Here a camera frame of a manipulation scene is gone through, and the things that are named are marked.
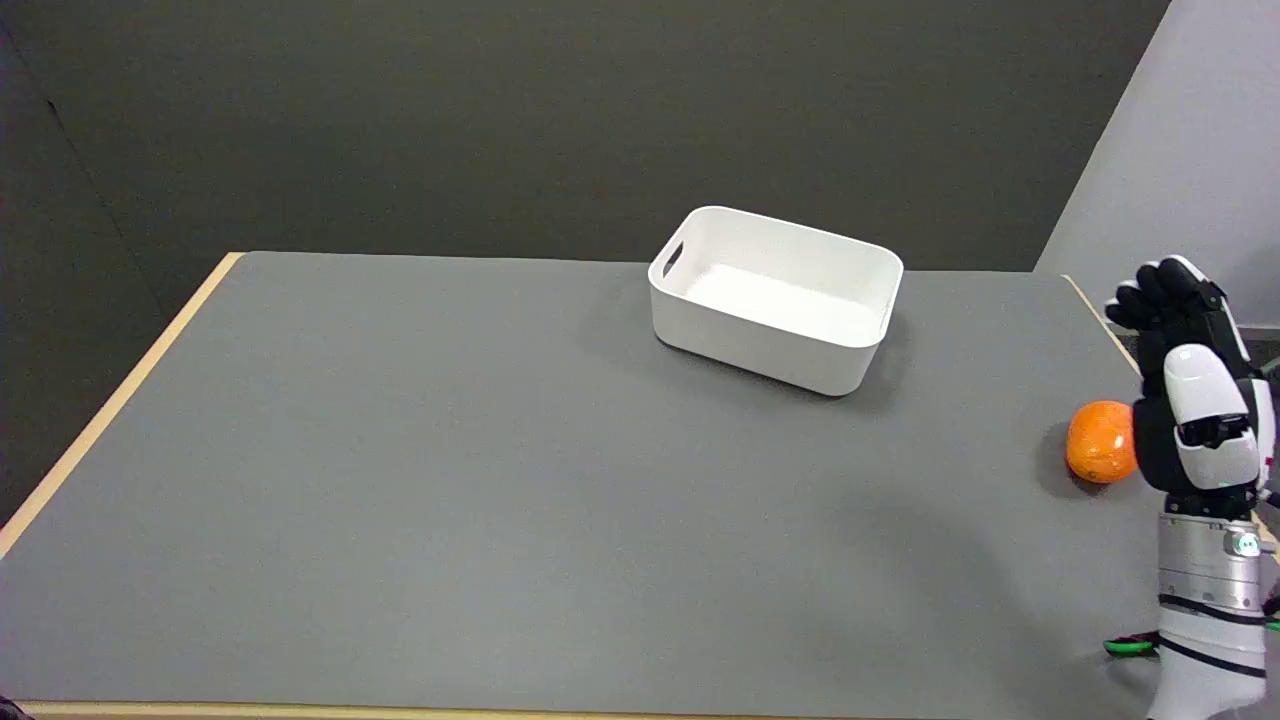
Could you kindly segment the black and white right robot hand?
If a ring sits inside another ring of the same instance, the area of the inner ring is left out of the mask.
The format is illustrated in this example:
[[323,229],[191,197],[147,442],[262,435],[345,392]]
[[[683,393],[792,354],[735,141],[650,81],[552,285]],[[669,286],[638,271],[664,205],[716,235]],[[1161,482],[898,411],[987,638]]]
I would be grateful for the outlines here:
[[1167,512],[1243,521],[1274,464],[1268,378],[1253,364],[1225,292],[1172,255],[1138,268],[1105,306],[1137,333],[1135,459]]

